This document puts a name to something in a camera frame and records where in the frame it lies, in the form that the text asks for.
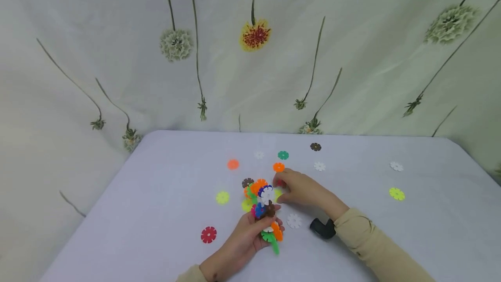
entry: yellow flower piece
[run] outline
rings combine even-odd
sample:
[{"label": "yellow flower piece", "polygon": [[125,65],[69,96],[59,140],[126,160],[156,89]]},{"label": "yellow flower piece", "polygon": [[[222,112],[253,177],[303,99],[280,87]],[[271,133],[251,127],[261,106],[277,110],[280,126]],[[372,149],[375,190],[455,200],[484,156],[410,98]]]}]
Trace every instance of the yellow flower piece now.
[{"label": "yellow flower piece", "polygon": [[244,212],[250,212],[252,206],[253,203],[251,199],[244,199],[244,201],[242,202],[242,210],[244,210]]},{"label": "yellow flower piece", "polygon": [[228,194],[228,192],[219,192],[216,195],[216,201],[220,205],[226,204],[228,200],[230,200],[230,194]]},{"label": "yellow flower piece", "polygon": [[390,196],[400,201],[405,199],[405,193],[396,187],[390,188]]},{"label": "yellow flower piece", "polygon": [[268,22],[260,19],[255,25],[245,22],[240,35],[240,45],[244,51],[257,51],[261,49],[270,39],[271,29]]}]

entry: white flower piece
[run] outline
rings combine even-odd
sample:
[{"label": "white flower piece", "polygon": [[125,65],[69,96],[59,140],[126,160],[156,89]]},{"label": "white flower piece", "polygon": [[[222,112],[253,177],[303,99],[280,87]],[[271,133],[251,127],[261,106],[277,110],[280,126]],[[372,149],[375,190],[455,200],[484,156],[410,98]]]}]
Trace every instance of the white flower piece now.
[{"label": "white flower piece", "polygon": [[317,170],[317,171],[324,171],[325,170],[325,164],[323,162],[319,162],[317,161],[316,163],[314,163],[314,168]]},{"label": "white flower piece", "polygon": [[322,134],[322,130],[319,128],[310,128],[308,124],[303,125],[297,131],[298,134]]},{"label": "white flower piece", "polygon": [[262,151],[257,151],[254,153],[254,157],[256,157],[256,159],[263,159],[264,153]]},{"label": "white flower piece", "polygon": [[398,172],[404,171],[404,166],[402,166],[401,164],[399,164],[398,162],[395,162],[395,161],[390,162],[390,167],[393,170],[398,171]]},{"label": "white flower piece", "polygon": [[160,50],[169,62],[188,58],[192,46],[190,32],[186,30],[169,28],[160,36]]},{"label": "white flower piece", "polygon": [[275,199],[275,191],[273,190],[273,186],[264,186],[263,191],[260,194],[260,200],[263,205],[268,206],[270,204],[270,200],[273,203]]},{"label": "white flower piece", "polygon": [[302,224],[303,224],[303,221],[301,220],[301,217],[298,216],[297,214],[295,213],[291,213],[288,217],[287,217],[287,224],[292,228],[292,229],[297,229],[299,228]]}]

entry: sleeve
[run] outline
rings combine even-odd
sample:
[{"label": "sleeve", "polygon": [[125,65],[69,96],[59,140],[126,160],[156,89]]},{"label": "sleeve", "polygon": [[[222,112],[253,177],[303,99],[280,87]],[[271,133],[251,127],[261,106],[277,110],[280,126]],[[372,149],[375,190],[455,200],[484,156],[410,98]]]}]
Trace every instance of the sleeve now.
[{"label": "sleeve", "polygon": [[176,282],[207,282],[198,265],[193,265],[185,273],[177,277]]},{"label": "sleeve", "polygon": [[334,222],[337,235],[382,282],[435,281],[403,249],[356,208]]}]

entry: orange flower piece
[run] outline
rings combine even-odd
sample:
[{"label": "orange flower piece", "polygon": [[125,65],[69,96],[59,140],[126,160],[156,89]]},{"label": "orange flower piece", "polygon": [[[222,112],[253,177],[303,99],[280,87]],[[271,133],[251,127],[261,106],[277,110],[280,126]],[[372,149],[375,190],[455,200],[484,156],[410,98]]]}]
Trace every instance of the orange flower piece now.
[{"label": "orange flower piece", "polygon": [[271,29],[265,19],[258,20],[255,25],[245,22],[240,35],[240,45],[244,51],[256,51],[268,42],[270,34]]},{"label": "orange flower piece", "polygon": [[282,240],[284,239],[284,234],[281,232],[279,224],[276,222],[273,222],[271,224],[271,228],[273,229],[273,235],[275,236],[277,241],[282,242]]},{"label": "orange flower piece", "polygon": [[285,169],[285,166],[281,162],[277,162],[273,165],[273,170],[275,170],[275,172],[282,172],[284,169]]},{"label": "orange flower piece", "polygon": [[253,183],[253,185],[250,186],[250,191],[255,195],[258,196],[257,193],[259,192],[259,189],[263,186],[267,186],[268,182],[264,179],[258,179],[256,182]]},{"label": "orange flower piece", "polygon": [[230,159],[227,163],[227,167],[230,170],[236,170],[238,168],[238,160],[237,159]]}]

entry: curtain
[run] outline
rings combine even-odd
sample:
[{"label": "curtain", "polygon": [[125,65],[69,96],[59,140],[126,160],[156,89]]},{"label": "curtain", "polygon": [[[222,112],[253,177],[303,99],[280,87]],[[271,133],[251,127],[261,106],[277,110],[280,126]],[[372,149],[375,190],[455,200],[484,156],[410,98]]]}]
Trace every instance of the curtain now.
[{"label": "curtain", "polygon": [[496,179],[498,1],[0,0],[0,275],[160,129],[445,137]]}]

